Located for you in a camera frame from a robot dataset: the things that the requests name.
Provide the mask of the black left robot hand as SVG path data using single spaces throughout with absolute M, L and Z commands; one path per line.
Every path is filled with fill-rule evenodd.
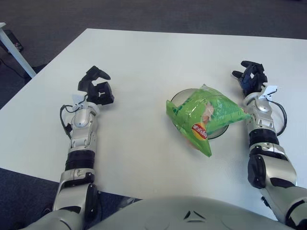
M 98 78 L 111 80 L 111 77 L 96 66 L 92 66 L 78 83 L 78 91 L 86 93 L 86 101 L 96 105 L 107 105 L 114 102 L 111 87 L 107 81 L 93 84 Z

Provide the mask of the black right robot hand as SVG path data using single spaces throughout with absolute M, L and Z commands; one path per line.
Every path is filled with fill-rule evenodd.
M 254 92 L 261 92 L 264 83 L 267 83 L 267 76 L 264 74 L 264 67 L 260 63 L 244 60 L 241 66 L 245 67 L 244 72 L 232 71 L 232 75 L 237 78 L 244 96 Z

